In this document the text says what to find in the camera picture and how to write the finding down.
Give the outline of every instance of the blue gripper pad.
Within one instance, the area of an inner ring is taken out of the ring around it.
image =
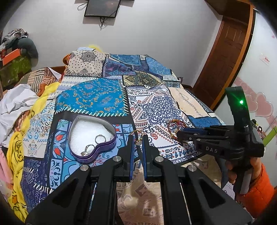
[[[147,178],[147,168],[146,168],[146,153],[145,153],[145,144],[144,140],[142,139],[142,167],[143,167],[143,174],[144,180]]]
[[[133,173],[134,173],[134,159],[135,159],[135,137],[133,136],[132,140],[132,150],[131,150],[131,157],[130,157],[130,180],[133,179]]]
[[[190,128],[190,127],[186,127],[186,128],[183,128],[181,131],[183,132],[187,132],[187,133],[197,133],[198,135],[207,135],[208,132],[204,129],[198,129],[198,128]]]

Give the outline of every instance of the yellow scarf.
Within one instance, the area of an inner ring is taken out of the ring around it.
[[[59,84],[60,84],[59,82],[55,82],[53,84],[45,86],[45,90],[43,94],[34,103],[34,105],[30,110],[30,114],[28,115],[28,117],[26,117],[26,119],[22,123],[21,132],[15,132],[12,135],[9,143],[9,148],[7,152],[7,161],[8,161],[8,166],[11,168],[13,172],[14,186],[12,190],[12,196],[8,199],[8,202],[12,210],[14,211],[14,213],[23,222],[25,222],[28,212],[27,212],[26,203],[24,201],[23,193],[20,187],[20,181],[22,178],[22,169],[24,164],[22,140],[25,133],[30,127],[30,119],[44,109],[48,95],[56,91]]]

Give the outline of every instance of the beige patterned fabric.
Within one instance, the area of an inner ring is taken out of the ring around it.
[[[185,89],[169,88],[172,97],[178,102],[180,110],[185,114],[197,117],[209,116],[198,101]]]
[[[133,180],[130,183],[117,183],[118,212],[127,224],[163,224],[163,204],[160,183],[144,181],[143,167],[136,162]]]
[[[45,68],[41,68],[36,71],[27,73],[20,79],[20,81],[15,86],[19,84],[29,84],[31,86],[31,90],[37,94],[39,92],[39,85],[42,82],[44,72]]]
[[[207,177],[221,186],[221,172],[213,156],[204,155],[183,165],[197,166]],[[117,183],[118,212],[125,225],[156,225],[163,223],[163,204],[160,183],[144,181],[143,167],[136,162],[133,180],[130,183]]]
[[[98,51],[78,50],[69,56],[68,67],[65,76],[94,76],[102,77],[102,66],[105,53]]]
[[[192,162],[182,165],[182,167],[187,167],[188,165],[197,166],[198,169],[209,177],[218,187],[221,187],[221,171],[213,156],[204,155]]]

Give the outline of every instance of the purple tin box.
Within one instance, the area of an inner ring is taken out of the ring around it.
[[[71,132],[72,132],[73,128],[75,127],[78,120],[86,120],[86,121],[90,121],[90,122],[100,123],[114,135],[114,138],[110,141],[99,143],[98,145],[95,146],[95,148],[92,150],[92,152],[86,156],[77,155],[70,148],[70,137],[71,137]],[[69,135],[68,135],[68,146],[71,151],[71,154],[77,160],[77,162],[84,163],[84,164],[90,164],[97,158],[97,156],[100,153],[107,152],[107,151],[113,149],[115,147],[115,145],[116,145],[116,130],[115,130],[114,126],[112,124],[110,124],[108,121],[106,121],[104,119],[100,119],[99,117],[86,116],[86,115],[77,115],[75,117],[75,119],[73,120],[71,128],[69,130]]]

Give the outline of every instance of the pink heart decal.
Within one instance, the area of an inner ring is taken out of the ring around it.
[[[240,86],[242,87],[244,93],[247,93],[249,86],[245,82],[242,82]]]
[[[269,117],[273,113],[273,105],[266,101],[266,97],[262,92],[256,95],[256,102],[258,103],[256,116]]]
[[[248,110],[250,113],[254,113],[258,110],[258,103],[256,101],[252,100],[252,96],[250,94],[245,95],[247,105],[248,105]]]

